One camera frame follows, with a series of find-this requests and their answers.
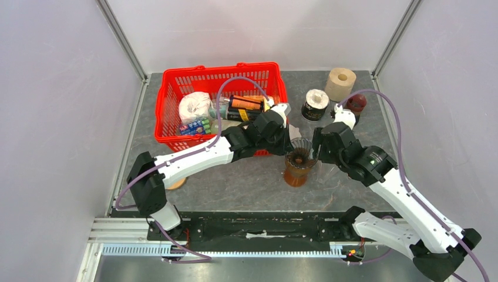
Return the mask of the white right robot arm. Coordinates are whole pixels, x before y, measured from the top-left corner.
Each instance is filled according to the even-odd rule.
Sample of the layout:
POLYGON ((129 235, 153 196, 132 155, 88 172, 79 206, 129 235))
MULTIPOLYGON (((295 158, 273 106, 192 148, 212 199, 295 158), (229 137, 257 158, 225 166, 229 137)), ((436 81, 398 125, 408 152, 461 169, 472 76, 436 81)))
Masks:
POLYGON ((446 281, 481 241, 475 229, 463 229, 438 211, 382 148, 361 145, 346 123, 316 128, 312 152, 381 196, 408 223, 402 227, 351 207, 339 224, 345 240, 360 236, 384 244, 412 260, 432 281, 446 281))

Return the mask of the dark glass coffee dripper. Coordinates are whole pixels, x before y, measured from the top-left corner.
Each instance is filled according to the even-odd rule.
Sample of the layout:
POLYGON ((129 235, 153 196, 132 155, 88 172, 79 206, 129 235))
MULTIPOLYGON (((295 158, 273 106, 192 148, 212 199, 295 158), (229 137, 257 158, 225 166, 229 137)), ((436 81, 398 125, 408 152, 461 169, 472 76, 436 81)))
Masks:
POLYGON ((285 155, 289 164, 305 168, 313 167, 316 164, 316 158, 313 158, 312 141, 306 138, 295 138, 291 140, 291 150, 285 155))

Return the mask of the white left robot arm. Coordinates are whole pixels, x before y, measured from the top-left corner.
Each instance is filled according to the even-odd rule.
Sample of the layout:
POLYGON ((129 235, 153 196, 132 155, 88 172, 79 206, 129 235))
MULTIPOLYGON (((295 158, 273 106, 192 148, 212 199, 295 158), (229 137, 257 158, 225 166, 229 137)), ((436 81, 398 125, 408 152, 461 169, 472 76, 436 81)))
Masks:
POLYGON ((218 165, 250 158, 265 150, 282 156, 290 149, 285 105, 274 106, 256 120, 228 127, 221 135, 169 155, 138 155, 126 179, 135 206, 151 217, 170 240, 179 239, 184 224, 176 207, 166 198, 166 188, 183 178, 218 165))

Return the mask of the white paper coffee filter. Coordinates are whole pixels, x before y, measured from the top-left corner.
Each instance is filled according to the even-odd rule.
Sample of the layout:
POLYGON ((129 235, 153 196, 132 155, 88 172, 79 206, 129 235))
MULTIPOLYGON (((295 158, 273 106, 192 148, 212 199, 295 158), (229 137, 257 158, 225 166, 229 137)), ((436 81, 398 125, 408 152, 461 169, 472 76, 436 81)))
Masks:
POLYGON ((295 127, 295 126, 291 125, 290 123, 287 124, 287 127, 288 127, 288 131, 289 131, 289 137, 291 140, 293 140, 295 138, 302 137, 302 134, 301 134, 300 129, 298 127, 295 127))

